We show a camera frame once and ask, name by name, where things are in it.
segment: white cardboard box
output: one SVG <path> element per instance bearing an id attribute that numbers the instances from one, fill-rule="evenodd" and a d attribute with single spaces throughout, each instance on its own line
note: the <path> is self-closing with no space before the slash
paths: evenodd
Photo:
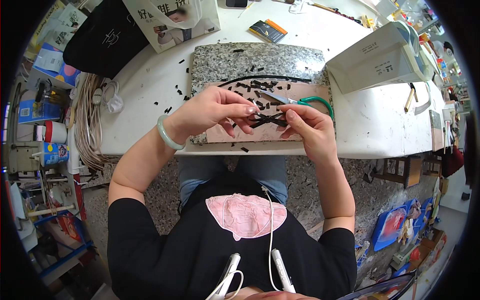
<path id="1" fill-rule="evenodd" d="M 423 71 L 429 69 L 419 57 L 418 35 L 412 30 L 390 22 L 328 61 L 342 93 L 428 80 Z"/>

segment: fingernail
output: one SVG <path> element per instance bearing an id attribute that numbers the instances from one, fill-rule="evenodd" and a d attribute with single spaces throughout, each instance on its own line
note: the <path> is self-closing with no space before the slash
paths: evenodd
<path id="1" fill-rule="evenodd" d="M 295 113 L 295 111 L 293 111 L 291 109 L 287 110 L 286 116 L 287 116 L 287 119 L 290 120 L 290 121 L 293 121 L 297 118 L 297 114 Z"/>

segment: neckband earphones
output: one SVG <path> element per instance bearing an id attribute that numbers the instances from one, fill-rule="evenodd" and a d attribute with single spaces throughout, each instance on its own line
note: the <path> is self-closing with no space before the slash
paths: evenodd
<path id="1" fill-rule="evenodd" d="M 290 292 L 290 293 L 296 293 L 295 287 L 293 286 L 290 277 L 287 274 L 287 269 L 285 268 L 285 264 L 283 263 L 282 256 L 280 254 L 280 251 L 278 249 L 273 249 L 272 250 L 272 242 L 273 242 L 273 203 L 272 199 L 270 199 L 270 195 L 268 194 L 268 188 L 262 186 L 262 191 L 265 192 L 265 195 L 268 197 L 268 201 L 270 202 L 270 245 L 268 247 L 268 273 L 270 276 L 270 284 L 274 288 L 274 290 L 279 291 L 279 289 L 276 288 L 275 284 L 273 283 L 272 279 L 272 259 L 275 262 L 276 269 L 278 271 L 278 276 L 280 277 L 280 281 L 282 282 L 283 290 Z M 225 300 L 231 300 L 233 299 L 238 292 L 241 289 L 241 286 L 243 284 L 243 273 L 240 270 L 237 270 L 238 264 L 240 262 L 240 254 L 234 253 L 230 256 L 227 265 L 225 266 L 225 269 L 223 271 L 222 277 L 220 278 L 220 282 L 218 285 L 215 287 L 215 289 L 212 291 L 210 295 L 208 295 L 205 300 L 224 300 L 225 295 L 228 291 L 228 288 L 230 287 L 230 283 L 233 279 L 233 276 L 236 273 L 240 274 L 240 284 L 235 291 L 235 293 L 225 299 Z"/>

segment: scissors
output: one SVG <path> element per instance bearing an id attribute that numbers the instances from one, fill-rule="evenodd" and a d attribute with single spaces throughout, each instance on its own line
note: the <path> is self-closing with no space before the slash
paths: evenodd
<path id="1" fill-rule="evenodd" d="M 267 91 L 259 91 L 260 93 L 264 93 L 264 94 L 267 94 L 269 95 L 270 97 L 272 97 L 273 99 L 275 100 L 278 100 L 284 104 L 299 104 L 299 105 L 307 105 L 307 106 L 310 106 L 310 107 L 313 107 L 311 106 L 310 104 L 308 104 L 308 102 L 312 102 L 312 101 L 318 101 L 318 102 L 321 102 L 323 105 L 325 105 L 328 109 L 328 114 L 330 115 L 330 117 L 333 119 L 333 110 L 332 110 L 332 107 L 330 106 L 330 104 L 328 102 L 325 101 L 325 99 L 323 98 L 320 98 L 320 97 L 306 97 L 306 98 L 302 98 L 300 99 L 299 101 L 296 101 L 296 100 L 293 100 L 293 99 L 290 99 L 290 98 L 286 98 L 286 97 L 283 97 L 283 96 L 279 96 L 279 95 L 275 95 L 274 93 L 270 93 L 270 92 L 267 92 Z"/>

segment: tiled floor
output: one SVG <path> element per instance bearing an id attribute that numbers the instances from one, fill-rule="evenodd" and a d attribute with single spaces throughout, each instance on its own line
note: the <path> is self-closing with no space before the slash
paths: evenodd
<path id="1" fill-rule="evenodd" d="M 226 162 L 232 170 L 238 158 L 229 156 Z M 420 184 L 406 190 L 403 184 L 385 180 L 374 179 L 372 183 L 363 181 L 363 174 L 369 172 L 373 166 L 380 168 L 383 160 L 340 159 L 347 180 L 353 191 L 356 203 L 355 240 L 363 243 L 369 240 L 375 227 L 377 216 L 395 206 L 403 204 L 412 198 L 421 202 L 431 197 L 436 178 L 421 176 Z M 146 193 L 146 207 L 150 211 L 155 226 L 160 234 L 167 234 L 179 219 L 177 207 L 179 203 L 178 163 L 170 160 L 162 169 L 157 178 L 150 184 Z M 93 180 L 87 186 L 109 182 L 111 171 L 104 173 L 103 177 Z M 306 230 L 323 220 L 320 207 L 315 166 L 306 156 L 287 157 L 287 208 L 302 223 Z M 88 229 L 93 236 L 102 258 L 107 257 L 107 195 L 86 199 L 85 207 L 88 216 Z M 318 239 L 322 231 L 319 229 L 311 233 Z M 378 252 L 369 251 L 368 259 L 358 270 L 360 282 L 368 271 L 374 270 L 373 275 L 381 274 L 386 270 L 392 255 L 398 250 L 399 244 L 395 243 Z"/>

